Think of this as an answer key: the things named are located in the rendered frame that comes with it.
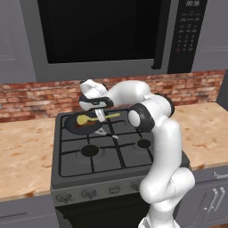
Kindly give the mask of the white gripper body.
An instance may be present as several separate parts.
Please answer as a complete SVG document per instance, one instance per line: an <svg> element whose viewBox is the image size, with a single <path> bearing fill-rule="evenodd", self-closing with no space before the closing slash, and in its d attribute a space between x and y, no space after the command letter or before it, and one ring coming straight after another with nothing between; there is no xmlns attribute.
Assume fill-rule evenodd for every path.
<svg viewBox="0 0 228 228"><path fill-rule="evenodd" d="M103 122L106 120L103 109L96 109L95 114L100 122Z"/></svg>

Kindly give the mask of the brown chicken piece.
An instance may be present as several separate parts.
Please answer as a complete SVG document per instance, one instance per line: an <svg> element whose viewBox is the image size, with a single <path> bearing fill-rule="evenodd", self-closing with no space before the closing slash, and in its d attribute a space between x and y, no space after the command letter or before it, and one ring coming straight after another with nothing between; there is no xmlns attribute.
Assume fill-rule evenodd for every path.
<svg viewBox="0 0 228 228"><path fill-rule="evenodd" d="M91 123L85 123L85 124L83 124L83 125L79 125L77 122L75 123L75 127L76 128L81 128L81 127L86 127L86 126L91 126L91 125L93 125L93 123L91 124Z"/></svg>

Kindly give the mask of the black frying pan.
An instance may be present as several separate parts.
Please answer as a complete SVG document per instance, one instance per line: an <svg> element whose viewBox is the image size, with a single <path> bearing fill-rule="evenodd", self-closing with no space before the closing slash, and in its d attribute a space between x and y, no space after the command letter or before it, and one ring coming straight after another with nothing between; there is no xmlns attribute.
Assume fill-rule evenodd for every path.
<svg viewBox="0 0 228 228"><path fill-rule="evenodd" d="M109 128L108 122L90 122L88 121L85 125L81 126L77 123L77 117L79 115L87 115L90 118L95 118L96 115L94 112L80 111L73 114L64 116L62 118L62 139L69 140L75 138L86 137L87 135L101 135L101 136L110 136L116 137Z"/></svg>

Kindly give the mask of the dark grey gas stove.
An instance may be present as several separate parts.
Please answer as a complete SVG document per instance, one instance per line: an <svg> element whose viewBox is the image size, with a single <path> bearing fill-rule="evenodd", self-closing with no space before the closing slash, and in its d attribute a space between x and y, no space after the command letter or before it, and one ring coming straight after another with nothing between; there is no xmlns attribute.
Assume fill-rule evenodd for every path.
<svg viewBox="0 0 228 228"><path fill-rule="evenodd" d="M51 196L54 207L73 204L101 204L118 206L123 203L145 203L131 183L140 182L153 162L154 138L131 126L127 109L106 110L107 115L120 116L108 122L116 137L93 135L69 140L62 139L62 118L73 114L60 113L55 120ZM119 186L120 193L110 194L111 186ZM83 198L86 189L97 191L92 199ZM68 203L58 202L60 193L72 195Z"/></svg>

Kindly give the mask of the grey microwave oven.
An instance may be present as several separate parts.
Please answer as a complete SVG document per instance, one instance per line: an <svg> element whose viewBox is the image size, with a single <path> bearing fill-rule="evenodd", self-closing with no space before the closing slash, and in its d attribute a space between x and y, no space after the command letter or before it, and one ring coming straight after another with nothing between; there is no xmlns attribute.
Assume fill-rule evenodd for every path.
<svg viewBox="0 0 228 228"><path fill-rule="evenodd" d="M171 0L152 69L161 0L20 0L39 82L191 72L208 0Z"/></svg>

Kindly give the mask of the black oven door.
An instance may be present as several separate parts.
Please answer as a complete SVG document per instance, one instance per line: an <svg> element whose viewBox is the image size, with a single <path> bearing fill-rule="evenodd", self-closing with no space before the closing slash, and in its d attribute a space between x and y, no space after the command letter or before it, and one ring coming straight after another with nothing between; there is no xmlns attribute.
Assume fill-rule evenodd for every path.
<svg viewBox="0 0 228 228"><path fill-rule="evenodd" d="M148 204L136 202L118 206L82 203L55 210L60 228L138 228L148 209Z"/></svg>

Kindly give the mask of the grey drawer front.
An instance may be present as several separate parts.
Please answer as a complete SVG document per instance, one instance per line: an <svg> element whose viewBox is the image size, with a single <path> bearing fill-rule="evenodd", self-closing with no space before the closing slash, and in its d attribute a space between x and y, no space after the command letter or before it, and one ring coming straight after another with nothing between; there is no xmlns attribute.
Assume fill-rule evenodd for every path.
<svg viewBox="0 0 228 228"><path fill-rule="evenodd" d="M193 175L197 183L220 180L220 179L215 179L213 177L213 172L217 172L219 175L228 174L228 166L211 167L211 168L196 170L196 171L193 171Z"/></svg>

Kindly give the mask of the grey base cupboard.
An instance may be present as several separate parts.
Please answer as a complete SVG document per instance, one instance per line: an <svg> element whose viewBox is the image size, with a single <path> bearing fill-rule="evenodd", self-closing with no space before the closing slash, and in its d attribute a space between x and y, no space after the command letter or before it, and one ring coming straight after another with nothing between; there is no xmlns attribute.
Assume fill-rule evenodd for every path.
<svg viewBox="0 0 228 228"><path fill-rule="evenodd" d="M0 228L59 228L51 195L0 202Z"/></svg>

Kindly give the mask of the dark grey tall cabinet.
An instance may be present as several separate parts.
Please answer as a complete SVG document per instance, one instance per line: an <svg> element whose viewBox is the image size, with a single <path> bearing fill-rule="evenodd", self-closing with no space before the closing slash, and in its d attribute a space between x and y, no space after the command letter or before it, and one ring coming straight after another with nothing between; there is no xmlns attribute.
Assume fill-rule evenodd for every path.
<svg viewBox="0 0 228 228"><path fill-rule="evenodd" d="M225 71L224 80L216 98L216 103L228 111L228 70Z"/></svg>

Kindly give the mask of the grey cupboard door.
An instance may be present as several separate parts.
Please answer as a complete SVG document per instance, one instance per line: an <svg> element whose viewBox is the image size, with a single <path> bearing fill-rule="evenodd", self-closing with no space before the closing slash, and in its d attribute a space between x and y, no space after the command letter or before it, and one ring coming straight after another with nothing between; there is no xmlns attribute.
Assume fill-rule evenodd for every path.
<svg viewBox="0 0 228 228"><path fill-rule="evenodd" d="M220 187L224 187L226 193L217 211L214 211L218 222L226 222L228 220L228 183L222 183L218 186L219 198L221 195Z"/></svg>
<svg viewBox="0 0 228 228"><path fill-rule="evenodd" d="M202 217L213 198L213 185L197 184L176 206L174 218L181 228L199 228Z"/></svg>

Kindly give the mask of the grey wall cupboard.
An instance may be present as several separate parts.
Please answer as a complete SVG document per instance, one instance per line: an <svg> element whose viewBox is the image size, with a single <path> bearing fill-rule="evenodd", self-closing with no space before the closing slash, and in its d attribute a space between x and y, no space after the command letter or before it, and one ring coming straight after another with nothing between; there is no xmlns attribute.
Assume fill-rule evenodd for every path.
<svg viewBox="0 0 228 228"><path fill-rule="evenodd" d="M0 84L36 81L20 0L0 0Z"/></svg>
<svg viewBox="0 0 228 228"><path fill-rule="evenodd" d="M192 71L228 69L228 0L208 0Z"/></svg>

